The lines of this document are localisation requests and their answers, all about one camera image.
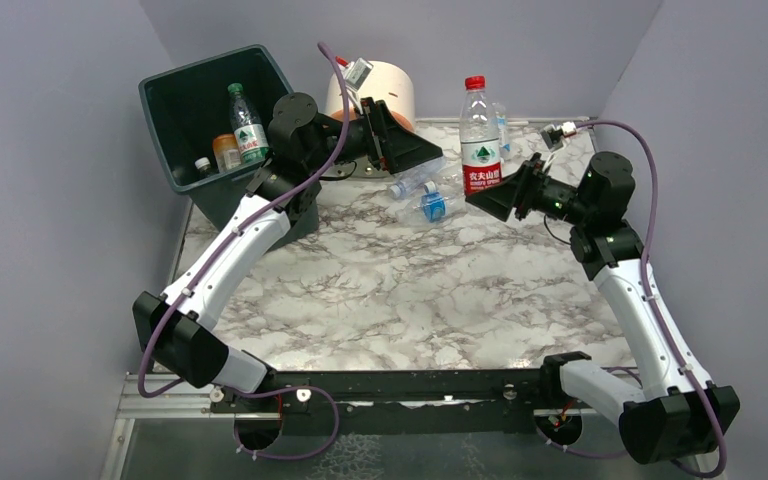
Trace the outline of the green jasmine tea bottle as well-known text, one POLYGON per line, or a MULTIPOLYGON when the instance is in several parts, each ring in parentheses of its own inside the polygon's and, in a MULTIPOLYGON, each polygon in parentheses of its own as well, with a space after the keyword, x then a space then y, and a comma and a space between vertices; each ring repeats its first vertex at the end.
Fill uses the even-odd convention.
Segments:
POLYGON ((194 162, 201 178, 209 178, 217 173, 216 168, 207 157, 201 157, 194 162))

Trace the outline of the red label bottle red cap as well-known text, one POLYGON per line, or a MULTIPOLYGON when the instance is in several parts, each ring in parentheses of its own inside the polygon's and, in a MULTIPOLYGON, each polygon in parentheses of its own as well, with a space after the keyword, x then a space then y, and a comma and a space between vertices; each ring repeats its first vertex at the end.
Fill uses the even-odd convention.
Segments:
POLYGON ((459 118, 463 187, 467 196, 502 181, 502 156, 496 110, 486 94, 486 79, 464 81, 465 98, 459 118))

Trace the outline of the green label water bottle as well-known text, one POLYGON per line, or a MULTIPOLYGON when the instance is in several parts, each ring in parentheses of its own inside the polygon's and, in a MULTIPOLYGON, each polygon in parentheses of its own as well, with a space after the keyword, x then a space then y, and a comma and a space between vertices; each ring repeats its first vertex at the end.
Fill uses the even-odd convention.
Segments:
POLYGON ((240 83, 227 87, 232 133, 240 152, 241 164, 263 162, 270 149, 261 118, 240 83))

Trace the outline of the aluminium frame rail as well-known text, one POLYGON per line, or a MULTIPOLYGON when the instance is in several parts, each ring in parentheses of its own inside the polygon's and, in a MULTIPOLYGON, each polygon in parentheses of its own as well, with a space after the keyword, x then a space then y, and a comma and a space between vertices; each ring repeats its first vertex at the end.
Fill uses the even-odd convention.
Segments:
POLYGON ((232 414, 213 413, 210 387, 180 384, 155 398, 144 398, 137 388, 136 374, 127 373, 115 411, 112 434, 100 479, 121 479, 128 448, 138 420, 213 420, 232 418, 232 414))

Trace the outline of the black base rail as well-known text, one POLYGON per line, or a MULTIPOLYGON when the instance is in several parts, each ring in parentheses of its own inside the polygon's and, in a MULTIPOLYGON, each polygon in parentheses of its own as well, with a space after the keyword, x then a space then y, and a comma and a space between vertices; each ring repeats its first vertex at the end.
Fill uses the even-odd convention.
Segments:
POLYGON ((544 392, 547 384, 533 368, 282 371, 268 376, 257 399, 215 388, 209 411, 262 445, 280 434, 480 432, 543 433, 572 444, 583 432, 583 405, 544 392))

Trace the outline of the orange label juice bottle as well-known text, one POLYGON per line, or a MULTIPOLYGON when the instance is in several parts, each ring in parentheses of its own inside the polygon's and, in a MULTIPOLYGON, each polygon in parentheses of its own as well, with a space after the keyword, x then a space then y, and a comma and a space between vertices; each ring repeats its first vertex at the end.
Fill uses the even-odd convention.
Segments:
POLYGON ((242 165, 241 154, 233 134, 215 137, 212 141, 212 148, 221 172, 227 172, 242 165))

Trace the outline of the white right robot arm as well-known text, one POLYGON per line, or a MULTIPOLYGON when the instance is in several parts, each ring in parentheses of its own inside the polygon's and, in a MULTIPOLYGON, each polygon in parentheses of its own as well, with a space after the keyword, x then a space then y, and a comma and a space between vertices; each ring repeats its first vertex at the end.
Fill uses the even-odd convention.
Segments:
POLYGON ((640 464, 721 452, 740 401, 697 363, 660 299, 644 243, 624 218, 634 189, 632 166, 617 153, 595 154, 578 186, 552 178, 535 154, 466 201, 499 220, 538 212, 568 223, 571 251, 607 300, 636 362, 638 387, 583 353, 551 356, 540 369, 549 401, 590 406, 618 428, 640 464))

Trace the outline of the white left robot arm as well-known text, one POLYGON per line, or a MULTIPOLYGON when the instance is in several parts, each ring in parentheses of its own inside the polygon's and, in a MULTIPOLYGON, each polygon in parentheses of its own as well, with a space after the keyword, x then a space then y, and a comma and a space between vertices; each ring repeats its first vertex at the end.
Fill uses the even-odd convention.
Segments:
POLYGON ((439 146, 404 128, 384 101, 371 98, 362 99, 354 119, 336 120, 320 113, 310 95, 287 94, 274 106, 268 136, 272 152, 219 236, 161 294, 143 292, 134 301, 140 377, 156 362, 193 387, 256 392, 269 365, 212 331, 251 268, 315 207, 320 176, 361 157, 397 174, 443 155, 439 146))

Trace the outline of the round drawer cabinet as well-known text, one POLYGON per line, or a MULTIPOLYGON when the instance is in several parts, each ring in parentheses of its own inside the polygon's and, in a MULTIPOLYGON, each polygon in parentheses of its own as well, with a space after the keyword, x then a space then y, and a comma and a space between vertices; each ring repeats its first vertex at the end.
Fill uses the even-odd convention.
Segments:
MULTIPOLYGON (((361 85, 355 98, 371 97, 373 100, 385 101, 393 117, 408 131, 415 131, 415 101, 414 86, 408 74, 400 67, 383 61, 367 60, 373 67, 366 80, 361 85)), ((342 100, 338 81, 332 74, 325 106, 321 108, 325 114, 337 119, 342 119, 342 100)), ((357 160, 357 168, 352 174, 352 179, 376 179, 387 176, 387 173, 373 168, 368 157, 357 160)), ((352 171, 351 163, 336 165, 327 175, 345 176, 352 171)))

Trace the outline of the dark green plastic bin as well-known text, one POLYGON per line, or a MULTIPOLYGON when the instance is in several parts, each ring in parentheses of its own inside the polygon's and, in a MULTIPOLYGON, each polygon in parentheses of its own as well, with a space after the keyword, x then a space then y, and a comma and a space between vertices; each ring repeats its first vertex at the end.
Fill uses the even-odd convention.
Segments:
POLYGON ((250 45, 144 79, 139 93, 147 126, 171 189, 189 197, 217 228, 232 221, 261 163, 221 172, 212 141, 233 134, 227 87, 240 83, 263 125, 292 87, 268 50, 250 45), (201 178, 194 162, 207 157, 217 173, 201 178))

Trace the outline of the clear bottle blue cap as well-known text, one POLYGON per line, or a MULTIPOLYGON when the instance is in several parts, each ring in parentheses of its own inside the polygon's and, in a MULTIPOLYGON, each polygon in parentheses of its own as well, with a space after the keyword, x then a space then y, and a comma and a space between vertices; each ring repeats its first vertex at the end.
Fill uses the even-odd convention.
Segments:
POLYGON ((394 182, 388 189, 391 198, 394 200, 405 198, 433 175, 437 174, 445 164, 446 158, 440 156, 397 174, 394 182))

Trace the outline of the clear bottle blue white label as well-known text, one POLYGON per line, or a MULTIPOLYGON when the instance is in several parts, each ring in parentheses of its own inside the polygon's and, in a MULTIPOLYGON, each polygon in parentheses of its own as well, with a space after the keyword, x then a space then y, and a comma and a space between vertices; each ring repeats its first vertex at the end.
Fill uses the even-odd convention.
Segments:
POLYGON ((499 133, 499 150, 502 162, 507 161, 511 156, 511 143, 509 135, 509 124, 505 106, 500 102, 494 102, 493 108, 496 113, 497 129, 499 133))

